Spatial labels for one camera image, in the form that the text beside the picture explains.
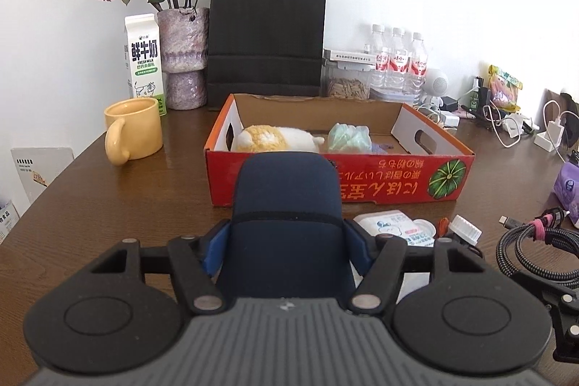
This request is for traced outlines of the clear cotton swab jar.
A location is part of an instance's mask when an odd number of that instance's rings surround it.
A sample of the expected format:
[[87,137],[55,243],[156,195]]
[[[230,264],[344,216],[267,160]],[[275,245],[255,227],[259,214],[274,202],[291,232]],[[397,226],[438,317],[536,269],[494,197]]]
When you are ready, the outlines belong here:
[[354,218],[369,234],[390,234],[406,241],[408,246],[433,247],[436,228],[428,220],[413,220],[405,213],[386,211],[380,213],[363,213]]

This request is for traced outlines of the large white ribbed lid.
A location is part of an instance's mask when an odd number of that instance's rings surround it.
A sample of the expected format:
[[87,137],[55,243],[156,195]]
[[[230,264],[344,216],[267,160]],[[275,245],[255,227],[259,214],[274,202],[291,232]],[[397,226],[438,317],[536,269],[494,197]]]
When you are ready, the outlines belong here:
[[482,231],[463,216],[456,215],[449,223],[451,233],[471,246],[477,246]]

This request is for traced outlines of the dark navy fabric case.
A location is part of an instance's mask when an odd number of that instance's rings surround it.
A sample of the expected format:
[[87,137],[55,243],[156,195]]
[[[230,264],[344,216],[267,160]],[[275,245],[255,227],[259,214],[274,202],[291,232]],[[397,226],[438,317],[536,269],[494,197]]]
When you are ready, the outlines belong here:
[[218,289],[238,298],[334,298],[354,290],[339,176],[323,156],[261,153],[237,176]]

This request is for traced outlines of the green white tissue packet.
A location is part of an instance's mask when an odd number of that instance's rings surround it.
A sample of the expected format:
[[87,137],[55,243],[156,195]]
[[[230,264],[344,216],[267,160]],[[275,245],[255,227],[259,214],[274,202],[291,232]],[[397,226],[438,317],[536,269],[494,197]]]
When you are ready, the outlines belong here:
[[369,128],[336,123],[328,134],[327,151],[333,154],[370,154],[372,140]]

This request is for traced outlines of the yellow white plush toy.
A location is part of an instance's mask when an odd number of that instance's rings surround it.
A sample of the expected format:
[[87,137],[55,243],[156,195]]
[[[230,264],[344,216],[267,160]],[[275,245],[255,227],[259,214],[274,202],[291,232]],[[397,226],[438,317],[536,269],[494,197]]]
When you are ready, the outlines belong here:
[[308,131],[282,126],[247,126],[234,139],[233,152],[311,152],[319,153],[325,138]]

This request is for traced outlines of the red pumpkin cardboard box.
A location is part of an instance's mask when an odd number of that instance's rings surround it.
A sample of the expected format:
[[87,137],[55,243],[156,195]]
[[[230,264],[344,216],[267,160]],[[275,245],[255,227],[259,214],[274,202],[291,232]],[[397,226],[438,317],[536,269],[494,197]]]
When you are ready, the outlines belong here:
[[[338,170],[342,201],[380,205],[454,201],[474,152],[426,115],[400,103],[232,94],[204,147],[214,206],[233,202],[251,149],[245,134],[266,128],[288,147],[313,144]],[[288,138],[288,130],[297,136]]]

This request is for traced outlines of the white power adapter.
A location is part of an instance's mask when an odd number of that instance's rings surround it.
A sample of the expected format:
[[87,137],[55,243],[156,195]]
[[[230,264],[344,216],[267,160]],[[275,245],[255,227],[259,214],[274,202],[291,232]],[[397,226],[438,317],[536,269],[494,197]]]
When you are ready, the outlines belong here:
[[439,112],[439,125],[443,128],[458,128],[460,117],[447,111]]

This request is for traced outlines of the white printed tin box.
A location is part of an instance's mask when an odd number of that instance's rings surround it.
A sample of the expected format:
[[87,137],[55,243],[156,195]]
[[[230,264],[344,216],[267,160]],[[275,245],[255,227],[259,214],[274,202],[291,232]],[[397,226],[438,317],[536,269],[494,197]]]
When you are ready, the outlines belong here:
[[413,106],[416,102],[416,97],[412,94],[406,94],[399,90],[389,90],[383,88],[370,88],[369,98],[371,100],[378,100],[389,103],[403,103]]

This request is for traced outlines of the left water bottle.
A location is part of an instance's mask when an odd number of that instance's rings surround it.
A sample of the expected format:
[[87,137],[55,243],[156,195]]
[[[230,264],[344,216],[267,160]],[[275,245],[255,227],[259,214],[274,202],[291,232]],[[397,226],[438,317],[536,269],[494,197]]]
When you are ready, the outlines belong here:
[[385,86],[386,72],[389,67],[390,48],[386,41],[383,25],[372,25],[370,36],[363,51],[375,58],[374,72],[371,73],[370,87],[379,89]]

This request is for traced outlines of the water bottle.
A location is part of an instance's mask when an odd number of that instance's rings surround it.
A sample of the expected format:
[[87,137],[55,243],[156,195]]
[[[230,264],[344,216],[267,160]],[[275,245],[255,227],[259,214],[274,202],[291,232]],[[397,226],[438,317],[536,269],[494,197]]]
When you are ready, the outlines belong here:
[[402,91],[407,73],[408,50],[405,47],[403,34],[398,27],[393,28],[392,42],[390,42],[390,62],[388,80],[390,89]]
[[422,34],[414,32],[407,48],[408,61],[404,93],[411,95],[416,101],[422,92],[422,86],[427,72],[427,58]]
[[386,41],[383,25],[372,25],[370,36],[363,51],[375,58],[374,72],[371,73],[370,87],[379,89],[385,86],[386,72],[389,67],[390,48]]

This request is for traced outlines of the small white robot toy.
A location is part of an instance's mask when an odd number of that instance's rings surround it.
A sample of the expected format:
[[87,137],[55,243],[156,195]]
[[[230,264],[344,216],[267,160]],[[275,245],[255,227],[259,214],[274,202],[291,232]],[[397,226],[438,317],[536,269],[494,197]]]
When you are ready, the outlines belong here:
[[443,75],[428,73],[422,87],[422,104],[429,108],[441,109],[447,90],[448,81]]

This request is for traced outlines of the clear seed storage container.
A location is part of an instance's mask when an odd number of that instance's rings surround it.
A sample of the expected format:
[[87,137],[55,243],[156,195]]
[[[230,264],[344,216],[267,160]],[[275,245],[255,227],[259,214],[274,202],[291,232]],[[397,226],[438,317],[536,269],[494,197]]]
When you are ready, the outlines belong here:
[[371,72],[361,65],[326,61],[322,68],[322,94],[325,97],[368,100]]

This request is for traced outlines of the middle water bottle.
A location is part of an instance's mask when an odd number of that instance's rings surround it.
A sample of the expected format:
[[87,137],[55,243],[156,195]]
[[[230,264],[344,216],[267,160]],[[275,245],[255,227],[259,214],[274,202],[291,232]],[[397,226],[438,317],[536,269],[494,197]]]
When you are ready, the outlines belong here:
[[407,73],[408,50],[405,47],[403,34],[398,27],[393,28],[392,42],[390,42],[390,62],[388,80],[390,89],[402,91]]

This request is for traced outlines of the yellow ceramic mug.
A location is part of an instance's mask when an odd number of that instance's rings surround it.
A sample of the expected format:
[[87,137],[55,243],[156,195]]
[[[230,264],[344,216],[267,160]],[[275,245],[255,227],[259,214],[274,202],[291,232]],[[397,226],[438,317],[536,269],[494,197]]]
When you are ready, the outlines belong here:
[[163,147],[158,100],[136,97],[110,105],[105,111],[105,153],[114,166],[152,156]]

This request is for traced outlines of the right water bottle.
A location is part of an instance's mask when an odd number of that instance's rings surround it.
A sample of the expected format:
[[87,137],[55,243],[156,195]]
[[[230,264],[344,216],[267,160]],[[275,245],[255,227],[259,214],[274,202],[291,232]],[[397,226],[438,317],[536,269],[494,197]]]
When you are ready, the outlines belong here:
[[422,34],[414,32],[407,48],[408,61],[404,93],[411,95],[416,101],[422,92],[422,86],[427,72],[427,58]]

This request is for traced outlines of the purple tissue pack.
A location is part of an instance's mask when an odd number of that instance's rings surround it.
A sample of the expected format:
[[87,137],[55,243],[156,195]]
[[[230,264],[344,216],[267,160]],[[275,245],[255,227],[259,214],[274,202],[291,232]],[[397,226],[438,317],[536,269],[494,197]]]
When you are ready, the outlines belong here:
[[579,228],[579,167],[572,162],[562,165],[554,183],[554,194],[576,228]]

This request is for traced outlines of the flat white box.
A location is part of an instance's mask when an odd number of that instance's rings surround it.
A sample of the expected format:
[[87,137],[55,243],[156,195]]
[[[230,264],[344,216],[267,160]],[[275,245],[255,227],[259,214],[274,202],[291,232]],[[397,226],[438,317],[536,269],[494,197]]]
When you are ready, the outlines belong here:
[[334,49],[325,49],[324,58],[332,62],[370,65],[371,67],[376,63],[375,55]]

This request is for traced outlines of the yellow pink snack bag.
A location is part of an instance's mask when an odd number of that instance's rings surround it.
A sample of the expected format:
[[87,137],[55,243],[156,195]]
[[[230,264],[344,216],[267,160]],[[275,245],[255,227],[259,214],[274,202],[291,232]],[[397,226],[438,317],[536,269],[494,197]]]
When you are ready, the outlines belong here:
[[518,94],[523,89],[523,83],[496,65],[489,65],[488,75],[493,104],[507,113],[518,112]]

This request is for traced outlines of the white booklet with picture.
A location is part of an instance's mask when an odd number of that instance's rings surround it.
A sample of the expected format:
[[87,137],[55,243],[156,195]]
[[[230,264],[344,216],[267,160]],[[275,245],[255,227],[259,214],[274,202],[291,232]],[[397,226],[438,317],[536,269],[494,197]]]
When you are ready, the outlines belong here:
[[31,204],[75,158],[69,147],[13,148],[11,155]]

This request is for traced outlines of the white green milk carton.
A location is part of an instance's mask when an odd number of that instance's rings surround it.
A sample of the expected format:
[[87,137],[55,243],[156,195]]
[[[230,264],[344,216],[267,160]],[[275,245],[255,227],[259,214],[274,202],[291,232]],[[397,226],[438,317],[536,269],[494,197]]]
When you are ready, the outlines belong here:
[[124,18],[124,63],[131,98],[157,100],[159,115],[167,113],[162,72],[160,33],[154,14]]

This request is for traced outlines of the black paper shopping bag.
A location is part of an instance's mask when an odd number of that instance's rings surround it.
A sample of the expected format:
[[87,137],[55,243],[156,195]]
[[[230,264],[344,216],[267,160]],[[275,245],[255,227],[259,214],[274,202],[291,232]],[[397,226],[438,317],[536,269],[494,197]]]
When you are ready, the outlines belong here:
[[207,105],[229,95],[315,97],[326,0],[210,0]]

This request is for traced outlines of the purple textured vase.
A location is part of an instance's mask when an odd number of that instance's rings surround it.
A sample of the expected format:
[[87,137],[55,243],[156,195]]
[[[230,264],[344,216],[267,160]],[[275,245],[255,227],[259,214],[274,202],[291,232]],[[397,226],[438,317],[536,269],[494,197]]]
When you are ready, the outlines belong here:
[[205,68],[209,10],[180,8],[157,15],[167,107],[194,110],[207,101]]

